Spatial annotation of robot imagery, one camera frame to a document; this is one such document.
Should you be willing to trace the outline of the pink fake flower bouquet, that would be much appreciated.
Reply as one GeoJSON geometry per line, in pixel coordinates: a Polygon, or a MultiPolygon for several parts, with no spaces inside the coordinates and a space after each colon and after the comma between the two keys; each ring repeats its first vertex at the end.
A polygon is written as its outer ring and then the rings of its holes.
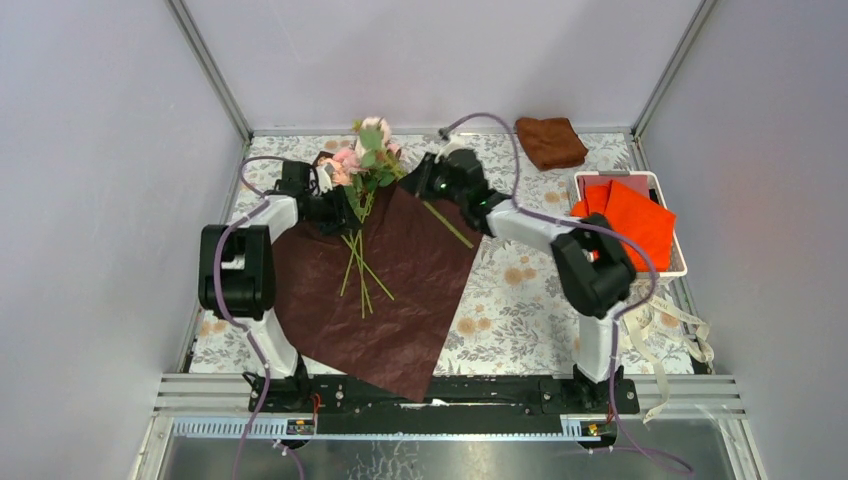
{"type": "Polygon", "coordinates": [[[398,299],[396,284],[414,272],[418,261],[429,272],[438,256],[449,263],[468,260],[478,242],[436,201],[420,201],[398,186],[411,168],[403,163],[403,146],[386,117],[357,119],[351,132],[353,139],[317,166],[334,164],[335,187],[345,189],[358,217],[358,230],[341,236],[349,257],[339,296],[357,288],[360,317],[366,319],[377,313],[378,300],[398,299]]]}

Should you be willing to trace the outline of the dark red wrapping paper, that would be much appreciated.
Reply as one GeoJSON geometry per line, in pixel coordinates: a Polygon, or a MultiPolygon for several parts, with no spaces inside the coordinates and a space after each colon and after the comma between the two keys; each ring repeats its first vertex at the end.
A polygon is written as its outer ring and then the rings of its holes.
{"type": "Polygon", "coordinates": [[[431,383],[481,234],[446,200],[390,185],[366,219],[358,267],[340,236],[303,222],[273,244],[275,314],[304,357],[402,398],[431,383]]]}

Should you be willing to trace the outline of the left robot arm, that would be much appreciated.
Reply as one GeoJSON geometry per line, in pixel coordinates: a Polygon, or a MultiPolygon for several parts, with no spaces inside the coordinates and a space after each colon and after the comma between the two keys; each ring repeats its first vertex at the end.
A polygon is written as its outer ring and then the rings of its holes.
{"type": "Polygon", "coordinates": [[[228,224],[202,229],[198,300],[203,309],[244,336],[264,377],[276,379],[272,398],[285,410],[296,411],[309,401],[311,387],[296,375],[301,356],[276,317],[273,244],[283,233],[307,222],[333,233],[355,229],[360,223],[344,187],[333,180],[337,172],[333,164],[278,160],[281,173],[271,188],[261,189],[240,176],[259,197],[252,210],[228,224]]]}

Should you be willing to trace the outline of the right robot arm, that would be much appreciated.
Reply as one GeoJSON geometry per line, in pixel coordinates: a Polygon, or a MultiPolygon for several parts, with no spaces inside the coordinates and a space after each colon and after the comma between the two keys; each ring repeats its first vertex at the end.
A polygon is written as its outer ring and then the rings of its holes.
{"type": "Polygon", "coordinates": [[[552,257],[565,298],[580,315],[575,364],[583,378],[573,386],[575,402],[589,412],[607,405],[614,393],[609,379],[617,368],[613,319],[636,279],[621,237],[607,220],[600,214],[557,219],[519,208],[512,196],[489,185],[476,153],[465,147],[426,154],[400,185],[421,200],[452,202],[479,233],[552,257]]]}

